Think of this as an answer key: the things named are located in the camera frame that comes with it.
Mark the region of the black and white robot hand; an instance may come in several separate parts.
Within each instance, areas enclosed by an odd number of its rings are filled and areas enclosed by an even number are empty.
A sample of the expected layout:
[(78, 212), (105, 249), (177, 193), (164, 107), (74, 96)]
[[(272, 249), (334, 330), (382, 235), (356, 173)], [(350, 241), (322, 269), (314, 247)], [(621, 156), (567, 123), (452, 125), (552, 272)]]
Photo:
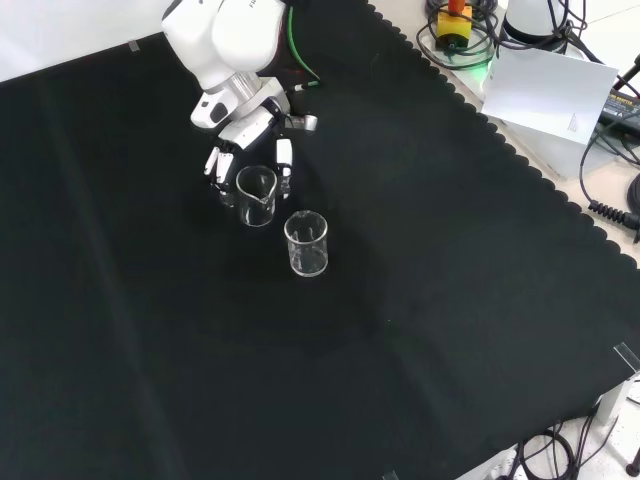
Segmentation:
[(236, 206), (237, 186), (233, 168), (239, 156), (282, 127), (313, 132), (314, 115), (295, 116), (287, 94), (275, 77), (237, 74), (213, 93), (203, 93), (191, 113), (192, 124), (214, 132), (214, 147), (204, 166), (204, 175), (217, 191), (220, 202)]

